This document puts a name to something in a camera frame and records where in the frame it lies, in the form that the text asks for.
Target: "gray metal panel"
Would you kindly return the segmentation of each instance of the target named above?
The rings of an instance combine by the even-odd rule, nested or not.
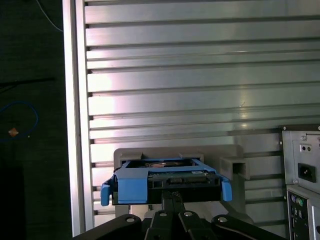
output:
[[[279,0],[263,3],[256,0],[87,6],[85,22],[93,24],[282,17],[286,15],[286,7],[286,3]]]
[[[314,191],[308,190],[298,185],[287,185],[288,197],[289,197],[289,191],[307,199],[310,239],[312,240],[319,239],[320,234],[316,230],[316,227],[319,226],[320,224],[320,201],[319,201],[320,195],[318,193],[315,193]]]
[[[283,174],[283,160],[280,156],[264,156],[247,158],[250,176]]]
[[[238,136],[217,136],[199,138],[181,138],[166,140],[157,137],[155,140],[142,141],[98,141],[99,144],[91,145],[92,162],[113,162],[113,153],[122,148],[151,148],[151,147],[184,147],[184,146],[209,146],[209,145],[240,145],[245,153],[261,153],[279,151],[279,134],[254,134]]]
[[[319,62],[201,69],[109,72],[88,75],[89,92],[215,87],[247,89],[319,82]]]
[[[93,210],[100,211],[104,214],[115,214],[115,206],[109,205],[109,206],[101,206],[100,199],[93,202]]]
[[[287,218],[287,203],[285,201],[247,204],[245,210],[255,224],[281,221]]]
[[[319,2],[86,2],[76,15],[86,191],[112,173],[118,148],[237,144],[252,168],[247,211],[260,226],[285,220],[269,129],[320,120]],[[269,207],[277,215],[256,212]]]
[[[282,141],[286,183],[288,185],[298,184],[303,188],[320,193],[320,187],[317,183],[318,179],[320,179],[320,132],[283,130]],[[316,183],[299,177],[299,163],[315,167],[314,177],[316,178]]]
[[[319,101],[319,83],[272,88],[154,92],[89,97],[89,114],[128,114],[195,109],[313,104]]]
[[[320,20],[87,28],[87,46],[315,38]]]
[[[268,232],[277,234],[283,238],[286,238],[286,239],[288,238],[288,225],[287,224],[262,226],[261,228],[264,230],[267,230]]]

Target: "metal frame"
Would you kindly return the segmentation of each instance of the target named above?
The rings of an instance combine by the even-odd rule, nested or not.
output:
[[[85,28],[85,3],[76,0],[76,36],[78,51],[78,80],[79,80],[79,106],[81,127],[82,175],[84,194],[85,230],[94,227],[94,211],[92,197],[91,153],[89,138],[89,111],[87,91],[87,64],[86,64],[86,28]]]
[[[282,146],[283,146],[283,158],[284,158],[284,168],[285,168],[285,184],[300,184],[302,187],[307,189],[312,189],[315,192],[319,190],[314,188],[314,183],[310,183],[305,181],[298,176],[298,159],[295,157],[295,149],[294,149],[294,141],[300,141],[301,143],[310,143],[312,142],[312,138],[320,135],[320,131],[318,130],[318,125],[312,128],[314,131],[303,131],[301,129],[297,130],[296,128],[292,128],[290,126],[281,127],[282,131]]]
[[[84,194],[82,182],[81,140],[79,125],[79,92],[77,65],[77,38],[75,2],[64,0],[63,30],[64,30],[64,61],[65,91],[67,112],[67,138],[69,157],[70,199],[72,217],[72,235],[83,233],[85,229]]]
[[[314,240],[318,239],[318,237],[316,236],[318,235],[318,233],[316,232],[316,229],[315,229],[316,222],[315,222],[315,216],[314,216],[314,207],[320,209],[320,201],[319,201],[320,194],[317,194],[313,191],[307,190],[297,185],[288,185],[287,186],[288,199],[289,199],[288,191],[295,193],[299,196],[302,196],[304,198],[307,198],[310,239],[314,239]]]

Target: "black cable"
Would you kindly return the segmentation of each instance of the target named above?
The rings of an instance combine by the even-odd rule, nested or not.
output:
[[[46,77],[46,78],[37,78],[31,80],[22,80],[22,81],[8,81],[8,82],[0,82],[0,89],[7,86],[13,85],[22,85],[22,84],[34,84],[34,83],[42,83],[42,82],[51,82],[54,81],[54,77]]]
[[[60,32],[64,32],[61,28],[59,28],[51,19],[50,17],[48,16],[48,14],[46,13],[46,11],[43,9],[41,3],[39,2],[39,0],[36,0],[37,4],[39,5],[39,8],[41,10],[41,12],[45,15],[46,19],[48,19],[48,21],[51,23],[52,26],[55,27],[55,29],[57,29],[58,31]]]
[[[9,91],[9,90],[11,90],[11,89],[14,89],[15,87],[18,87],[18,85],[13,85],[13,86],[8,86],[8,87],[3,86],[3,87],[0,88],[0,94],[3,94],[3,93],[5,93],[6,91]]]

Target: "metal screw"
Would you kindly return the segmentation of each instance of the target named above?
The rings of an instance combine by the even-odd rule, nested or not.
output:
[[[129,217],[129,218],[127,218],[127,219],[126,219],[126,221],[127,221],[128,223],[133,223],[133,222],[135,221],[135,219],[134,219],[134,218]]]
[[[218,221],[219,221],[220,223],[225,223],[225,222],[227,222],[228,220],[227,220],[225,217],[221,216],[221,217],[218,218]]]
[[[186,212],[184,213],[184,215],[185,215],[186,217],[190,217],[190,216],[192,216],[192,212],[186,211]]]

